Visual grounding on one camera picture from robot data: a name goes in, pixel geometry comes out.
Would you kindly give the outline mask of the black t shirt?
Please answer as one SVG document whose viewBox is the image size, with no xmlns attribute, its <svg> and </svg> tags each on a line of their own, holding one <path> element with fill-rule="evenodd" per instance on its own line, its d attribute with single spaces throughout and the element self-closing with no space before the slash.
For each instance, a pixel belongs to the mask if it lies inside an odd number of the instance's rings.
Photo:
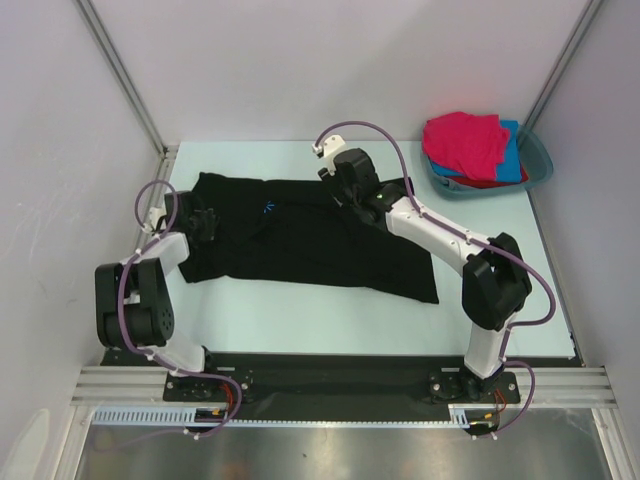
<svg viewBox="0 0 640 480">
<path fill-rule="evenodd" d="M 218 222 L 213 239 L 191 244 L 179 266 L 188 283 L 229 276 L 439 301 L 429 252 L 365 224 L 319 181 L 200 173 L 192 192 Z"/>
</svg>

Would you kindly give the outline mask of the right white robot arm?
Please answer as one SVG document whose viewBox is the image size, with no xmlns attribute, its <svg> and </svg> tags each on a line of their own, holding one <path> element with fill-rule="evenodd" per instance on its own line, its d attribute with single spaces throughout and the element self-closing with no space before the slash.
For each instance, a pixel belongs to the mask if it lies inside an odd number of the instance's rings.
<svg viewBox="0 0 640 480">
<path fill-rule="evenodd" d="M 461 304 L 472 322 L 464 366 L 459 373 L 463 395 L 484 401 L 497 389 L 502 373 L 500 352 L 507 326 L 532 291 L 515 239 L 473 232 L 439 216 L 409 197 L 409 189 L 382 183 L 369 155 L 360 148 L 312 148 L 325 162 L 318 171 L 336 203 L 365 224 L 403 238 L 438 257 L 460 275 Z"/>
</svg>

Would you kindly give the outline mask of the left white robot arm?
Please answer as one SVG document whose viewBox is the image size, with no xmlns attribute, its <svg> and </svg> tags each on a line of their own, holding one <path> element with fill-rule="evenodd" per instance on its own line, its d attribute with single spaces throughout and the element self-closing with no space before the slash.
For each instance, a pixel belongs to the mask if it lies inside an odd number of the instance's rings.
<svg viewBox="0 0 640 480">
<path fill-rule="evenodd" d="M 191 192 L 168 193 L 142 224 L 151 241 L 130 257 L 94 273 L 100 343 L 164 367 L 197 398 L 214 397 L 224 382 L 209 350 L 176 327 L 166 277 L 190 256 L 189 242 L 212 239 L 216 214 Z"/>
</svg>

